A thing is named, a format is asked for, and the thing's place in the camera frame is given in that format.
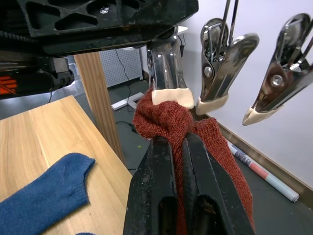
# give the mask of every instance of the knitted sock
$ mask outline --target knitted sock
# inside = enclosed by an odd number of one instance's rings
[[[41,234],[89,202],[86,177],[95,159],[62,157],[42,176],[0,203],[1,235]]]
[[[156,136],[165,137],[173,150],[174,171],[178,192],[178,212],[176,234],[186,235],[187,227],[183,206],[182,183],[182,142],[187,132],[194,132],[204,142],[212,156],[230,175],[240,200],[254,227],[252,214],[252,194],[249,186],[230,153],[227,142],[222,136],[214,118],[193,123],[186,108],[177,102],[166,101],[159,105],[152,104],[151,90],[139,101],[133,123],[137,132],[148,139]]]

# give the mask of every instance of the wooden surface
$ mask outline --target wooden surface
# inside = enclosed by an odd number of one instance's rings
[[[123,163],[110,97],[98,52],[74,55],[82,79],[89,106],[94,114],[100,133]]]
[[[131,175],[72,96],[0,121],[0,201],[70,152],[96,159],[90,204],[45,234],[122,234]]]

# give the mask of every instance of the beige rubber tip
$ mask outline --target beige rubber tip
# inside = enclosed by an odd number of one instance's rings
[[[255,111],[255,109],[252,109],[252,107],[250,107],[244,116],[243,126],[248,126],[248,125],[263,121],[269,118],[270,116],[272,116],[282,107],[283,106],[280,106],[278,109],[274,109],[266,113],[258,113],[257,111]]]
[[[213,101],[206,101],[206,102],[202,102],[199,97],[198,103],[196,105],[196,114],[203,115],[213,110],[219,109],[226,103],[227,100],[228,100],[228,94],[221,98],[215,99]]]
[[[152,91],[152,103],[158,105],[165,101],[176,101],[187,109],[195,106],[194,98],[189,88],[163,89]]]

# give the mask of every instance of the clip jaw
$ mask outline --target clip jaw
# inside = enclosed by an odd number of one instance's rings
[[[183,78],[177,32],[178,26],[175,26],[147,44],[152,102],[158,105],[169,100],[176,101],[192,109],[195,104]]]
[[[259,37],[254,33],[233,41],[238,0],[235,1],[230,33],[226,25],[229,4],[230,0],[226,3],[223,20],[211,19],[201,31],[202,91],[196,105],[197,115],[218,109],[226,103],[230,86],[259,44]]]
[[[313,82],[313,64],[310,65],[305,58],[313,45],[313,38],[304,53],[301,52],[312,27],[313,21],[310,22],[307,14],[298,14],[285,23],[258,97],[244,117],[244,126],[269,118]]]

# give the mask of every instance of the blue sock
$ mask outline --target blue sock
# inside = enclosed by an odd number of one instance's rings
[[[0,235],[36,235],[89,202],[86,177],[95,159],[62,157],[38,179],[0,203]]]

